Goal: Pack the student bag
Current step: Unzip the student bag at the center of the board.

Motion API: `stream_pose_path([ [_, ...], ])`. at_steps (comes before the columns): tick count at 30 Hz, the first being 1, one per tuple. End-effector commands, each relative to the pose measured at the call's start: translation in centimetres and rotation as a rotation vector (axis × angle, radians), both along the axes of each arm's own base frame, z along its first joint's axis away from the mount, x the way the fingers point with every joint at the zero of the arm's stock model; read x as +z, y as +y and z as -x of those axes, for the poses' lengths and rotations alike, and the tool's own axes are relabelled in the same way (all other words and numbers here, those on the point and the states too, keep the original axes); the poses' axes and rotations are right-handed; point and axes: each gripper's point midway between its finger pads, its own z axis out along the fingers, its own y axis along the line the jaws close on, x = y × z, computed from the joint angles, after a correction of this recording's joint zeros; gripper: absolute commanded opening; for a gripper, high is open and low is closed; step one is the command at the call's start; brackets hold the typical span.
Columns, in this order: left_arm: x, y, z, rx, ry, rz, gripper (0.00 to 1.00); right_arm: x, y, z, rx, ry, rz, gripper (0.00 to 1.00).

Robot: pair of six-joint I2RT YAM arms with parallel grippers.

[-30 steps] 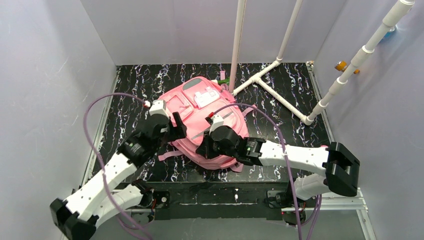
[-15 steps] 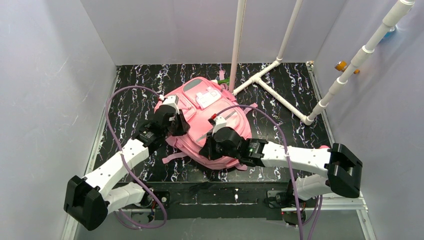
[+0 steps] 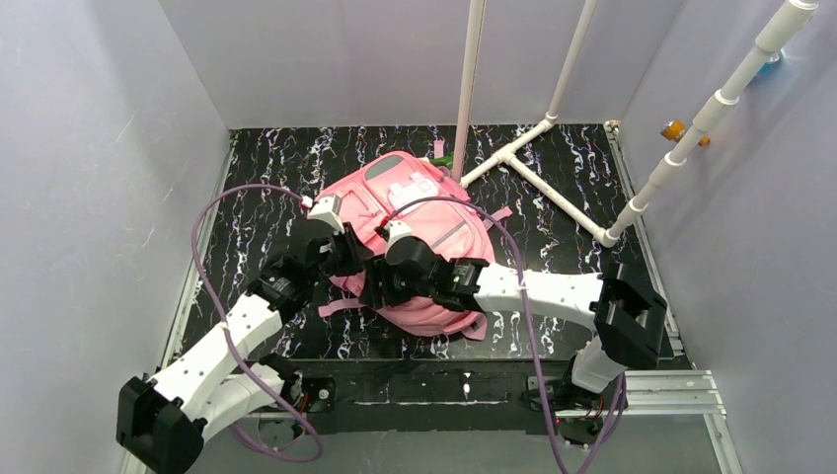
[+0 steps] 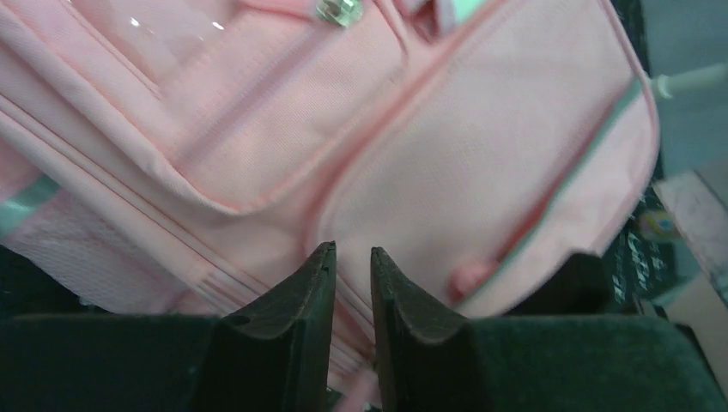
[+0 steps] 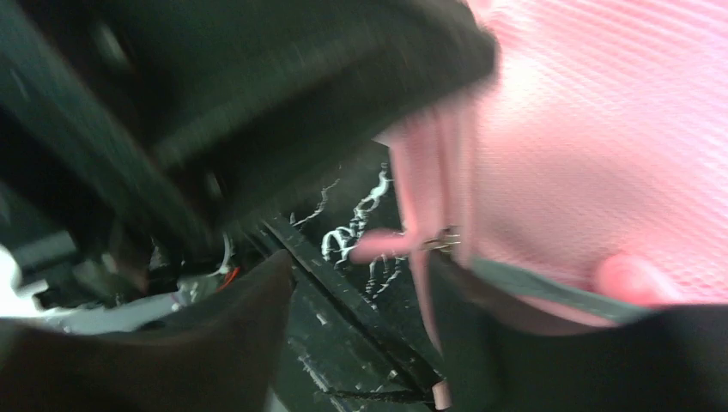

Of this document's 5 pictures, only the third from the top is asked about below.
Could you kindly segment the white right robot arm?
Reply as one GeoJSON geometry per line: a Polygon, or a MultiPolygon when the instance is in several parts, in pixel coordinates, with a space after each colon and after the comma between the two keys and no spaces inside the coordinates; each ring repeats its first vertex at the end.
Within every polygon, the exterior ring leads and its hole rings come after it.
{"type": "Polygon", "coordinates": [[[571,383],[600,393],[627,370],[657,368],[666,300],[623,264],[598,274],[550,274],[477,258],[446,259],[417,237],[364,265],[363,303],[374,309],[426,297],[454,312],[519,311],[584,326],[594,337],[574,358],[571,383]]]}

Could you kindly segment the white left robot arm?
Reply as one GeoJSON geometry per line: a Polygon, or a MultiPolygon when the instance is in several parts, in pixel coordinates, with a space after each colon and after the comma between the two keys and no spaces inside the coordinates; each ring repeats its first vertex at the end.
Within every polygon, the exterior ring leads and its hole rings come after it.
{"type": "Polygon", "coordinates": [[[273,402],[291,371],[265,359],[244,361],[312,300],[316,285],[352,276],[372,255],[348,222],[293,223],[285,251],[259,275],[202,339],[178,360],[119,390],[115,440],[156,473],[185,473],[207,441],[273,402]]]}

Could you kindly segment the pink student backpack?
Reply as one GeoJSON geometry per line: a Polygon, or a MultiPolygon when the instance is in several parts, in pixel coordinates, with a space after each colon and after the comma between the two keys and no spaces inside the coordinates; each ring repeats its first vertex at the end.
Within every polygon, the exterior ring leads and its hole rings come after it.
{"type": "MultiPolygon", "coordinates": [[[[470,201],[466,190],[447,173],[441,166],[431,165],[426,158],[394,151],[330,185],[316,200],[327,195],[340,197],[342,223],[350,223],[361,242],[374,255],[379,255],[386,250],[386,243],[374,229],[393,210],[418,198],[454,197],[470,201]]],[[[406,222],[413,235],[447,259],[470,257],[495,261],[488,233],[494,224],[463,204],[441,200],[423,202],[406,209],[397,220],[406,222]]],[[[341,290],[359,297],[364,273],[331,276],[330,280],[341,290]]],[[[359,298],[347,298],[321,306],[318,311],[325,318],[339,310],[363,307],[368,306],[359,298]]],[[[415,336],[461,333],[468,339],[481,341],[488,328],[484,313],[454,312],[426,297],[415,297],[405,304],[374,311],[415,336]]]]}

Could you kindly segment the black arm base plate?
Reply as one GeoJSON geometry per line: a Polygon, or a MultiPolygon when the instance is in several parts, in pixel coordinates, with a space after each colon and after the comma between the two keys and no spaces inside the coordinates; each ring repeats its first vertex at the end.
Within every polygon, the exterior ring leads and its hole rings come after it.
{"type": "Polygon", "coordinates": [[[314,397],[308,414],[324,435],[361,432],[510,431],[545,435],[524,399],[535,371],[526,359],[301,359],[314,397]]]}

